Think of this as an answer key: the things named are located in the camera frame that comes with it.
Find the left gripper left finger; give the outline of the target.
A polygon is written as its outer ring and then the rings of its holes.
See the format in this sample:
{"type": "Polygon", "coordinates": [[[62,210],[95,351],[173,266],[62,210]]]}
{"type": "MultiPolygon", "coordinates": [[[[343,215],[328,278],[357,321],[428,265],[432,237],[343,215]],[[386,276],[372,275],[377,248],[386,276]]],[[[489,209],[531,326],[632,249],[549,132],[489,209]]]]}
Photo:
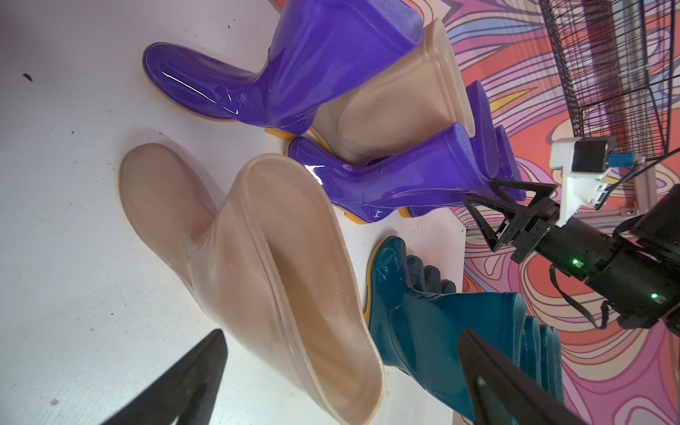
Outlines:
{"type": "Polygon", "coordinates": [[[224,333],[215,329],[105,423],[210,423],[227,359],[224,333]]]}

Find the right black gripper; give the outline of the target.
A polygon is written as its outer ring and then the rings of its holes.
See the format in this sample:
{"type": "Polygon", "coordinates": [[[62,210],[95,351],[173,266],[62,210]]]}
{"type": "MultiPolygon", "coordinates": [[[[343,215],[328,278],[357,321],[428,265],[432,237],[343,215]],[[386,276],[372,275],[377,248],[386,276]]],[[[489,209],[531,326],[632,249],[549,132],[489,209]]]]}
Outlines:
{"type": "Polygon", "coordinates": [[[494,253],[503,245],[515,248],[511,260],[521,264],[533,251],[560,215],[560,205],[551,196],[557,186],[542,182],[494,179],[493,193],[498,199],[467,195],[464,205],[482,237],[494,253]],[[483,217],[479,206],[502,213],[504,221],[497,229],[483,217]]]}

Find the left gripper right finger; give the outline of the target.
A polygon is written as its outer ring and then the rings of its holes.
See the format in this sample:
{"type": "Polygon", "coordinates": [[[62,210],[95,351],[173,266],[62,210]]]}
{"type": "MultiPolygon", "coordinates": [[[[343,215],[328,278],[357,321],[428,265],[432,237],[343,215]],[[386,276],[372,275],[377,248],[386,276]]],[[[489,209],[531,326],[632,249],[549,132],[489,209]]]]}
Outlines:
{"type": "Polygon", "coordinates": [[[528,375],[472,329],[457,343],[475,424],[581,424],[528,375]]]}

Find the beige rain boot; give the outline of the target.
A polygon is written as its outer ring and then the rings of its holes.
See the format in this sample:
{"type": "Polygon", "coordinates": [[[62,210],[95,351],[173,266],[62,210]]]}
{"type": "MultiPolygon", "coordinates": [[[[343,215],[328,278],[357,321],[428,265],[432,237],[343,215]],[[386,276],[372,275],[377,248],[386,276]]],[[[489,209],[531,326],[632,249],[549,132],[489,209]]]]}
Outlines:
{"type": "Polygon", "coordinates": [[[336,157],[363,166],[403,152],[458,123],[476,134],[474,115],[444,23],[356,90],[323,104],[313,133],[336,157]]]}
{"type": "Polygon", "coordinates": [[[138,237],[210,319],[339,423],[374,418],[384,364],[336,214],[301,164],[251,159],[216,206],[179,154],[147,143],[122,159],[119,193],[138,237]]]}

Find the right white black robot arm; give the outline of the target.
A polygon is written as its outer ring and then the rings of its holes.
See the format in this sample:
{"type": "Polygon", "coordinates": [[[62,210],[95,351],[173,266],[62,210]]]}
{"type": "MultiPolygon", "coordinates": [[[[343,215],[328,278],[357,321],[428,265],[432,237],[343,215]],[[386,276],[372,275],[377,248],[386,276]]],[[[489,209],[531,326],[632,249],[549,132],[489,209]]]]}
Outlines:
{"type": "Polygon", "coordinates": [[[468,195],[464,205],[492,251],[509,244],[520,264],[531,253],[549,260],[550,279],[572,276],[600,294],[601,319],[573,297],[564,299],[596,329],[618,314],[623,329],[650,329],[664,322],[679,332],[679,187],[649,212],[619,224],[612,235],[575,217],[560,223],[554,184],[495,179],[495,198],[468,195]]]}

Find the back thin purple rain boot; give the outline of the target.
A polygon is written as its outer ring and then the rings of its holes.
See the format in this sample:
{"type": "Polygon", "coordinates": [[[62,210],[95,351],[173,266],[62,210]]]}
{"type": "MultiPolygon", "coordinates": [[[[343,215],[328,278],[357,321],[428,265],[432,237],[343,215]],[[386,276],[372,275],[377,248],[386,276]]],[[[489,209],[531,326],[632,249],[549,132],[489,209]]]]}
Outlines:
{"type": "Polygon", "coordinates": [[[499,171],[499,151],[490,102],[480,81],[469,84],[466,92],[475,124],[475,135],[470,143],[477,168],[483,177],[492,179],[499,171]]]}

